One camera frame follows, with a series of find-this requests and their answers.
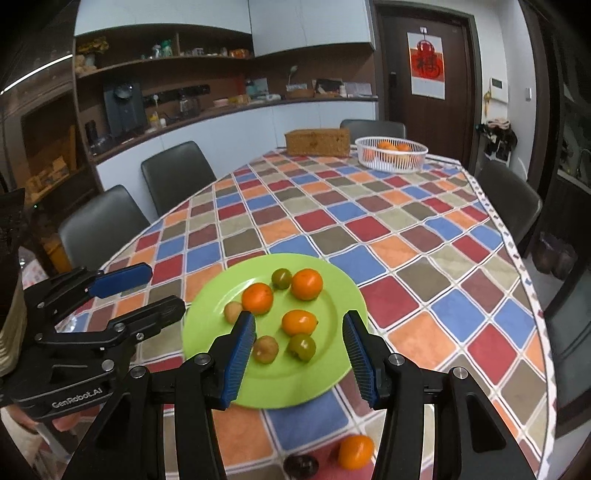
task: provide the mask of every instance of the wicker box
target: wicker box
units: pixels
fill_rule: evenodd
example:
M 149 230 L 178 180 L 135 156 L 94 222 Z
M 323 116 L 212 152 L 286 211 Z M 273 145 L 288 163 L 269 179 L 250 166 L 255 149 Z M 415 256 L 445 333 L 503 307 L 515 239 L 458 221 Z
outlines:
M 310 128 L 285 134 L 287 154 L 348 157 L 349 130 L 346 128 Z

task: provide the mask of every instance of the checkered tablecloth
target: checkered tablecloth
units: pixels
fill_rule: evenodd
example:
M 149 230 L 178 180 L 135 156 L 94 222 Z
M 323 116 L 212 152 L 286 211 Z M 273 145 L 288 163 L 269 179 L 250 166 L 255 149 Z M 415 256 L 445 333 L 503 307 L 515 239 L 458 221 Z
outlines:
M 320 257 L 359 286 L 371 327 L 424 368 L 461 365 L 476 378 L 545 478 L 554 442 L 556 386 L 540 305 L 513 240 L 478 183 L 459 165 L 430 160 L 390 175 L 355 157 L 272 152 L 206 188 L 120 252 L 112 271 L 154 269 L 145 288 L 95 299 L 77 330 L 102 330 L 115 316 L 171 294 L 190 303 L 224 269 L 257 255 Z M 180 365 L 182 324 L 143 342 L 136 362 Z M 232 406 L 214 412 L 223 462 L 235 480 L 283 479 L 283 459 L 313 452 L 317 480 L 369 479 L 372 465 L 339 470 L 328 458 L 343 436 L 379 445 L 384 413 L 371 411 L 352 372 L 308 403 L 280 410 Z M 423 476 L 433 463 L 434 415 L 425 407 Z M 177 476 L 174 411 L 165 417 L 168 475 Z

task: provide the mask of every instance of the white cabinet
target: white cabinet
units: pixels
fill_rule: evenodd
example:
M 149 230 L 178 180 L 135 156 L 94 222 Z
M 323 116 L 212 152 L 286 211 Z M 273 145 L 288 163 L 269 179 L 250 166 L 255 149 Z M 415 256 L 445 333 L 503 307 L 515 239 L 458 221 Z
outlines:
M 250 0 L 255 55 L 306 46 L 300 0 Z
M 96 171 L 105 190 L 123 185 L 150 223 L 158 218 L 148 185 L 142 175 L 144 160 L 164 150 L 162 137 L 151 138 L 99 164 Z
M 365 0 L 300 0 L 308 47 L 371 42 Z
M 141 171 L 144 160 L 193 141 L 217 179 L 277 148 L 299 128 L 337 128 L 345 118 L 375 119 L 375 102 L 303 102 L 266 106 L 196 122 L 125 150 L 97 166 L 105 190 L 123 185 L 146 218 L 158 216 Z
M 277 146 L 271 108 L 204 120 L 168 132 L 161 138 L 165 150 L 194 141 L 218 179 Z
M 285 134 L 299 128 L 320 128 L 318 102 L 292 103 L 273 107 L 277 147 L 285 147 Z
M 320 126 L 338 128 L 348 118 L 357 120 L 375 120 L 376 102 L 319 102 Z
M 255 55 L 334 43 L 370 43 L 366 0 L 250 0 Z
M 74 35 L 142 24 L 188 24 L 251 32 L 248 0 L 81 0 Z

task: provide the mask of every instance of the fruit basket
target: fruit basket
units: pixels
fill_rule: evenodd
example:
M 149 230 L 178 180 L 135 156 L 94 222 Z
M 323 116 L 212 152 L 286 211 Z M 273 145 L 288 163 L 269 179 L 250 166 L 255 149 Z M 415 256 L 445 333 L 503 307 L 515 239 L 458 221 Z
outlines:
M 355 140 L 359 163 L 390 173 L 421 170 L 429 149 L 418 142 L 393 137 L 362 137 Z

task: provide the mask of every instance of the black chair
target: black chair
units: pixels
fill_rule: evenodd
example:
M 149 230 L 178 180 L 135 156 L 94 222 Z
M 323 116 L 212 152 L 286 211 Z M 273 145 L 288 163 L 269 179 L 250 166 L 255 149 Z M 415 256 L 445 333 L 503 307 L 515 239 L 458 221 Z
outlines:
M 346 119 L 340 127 L 349 130 L 352 144 L 360 137 L 406 138 L 406 125 L 400 122 Z
M 487 161 L 476 179 L 509 229 L 515 244 L 521 242 L 542 210 L 538 193 L 496 160 Z
M 142 173 L 159 216 L 216 180 L 195 142 L 185 142 L 142 162 Z
M 97 270 L 150 225 L 122 185 L 93 198 L 59 227 L 72 267 Z

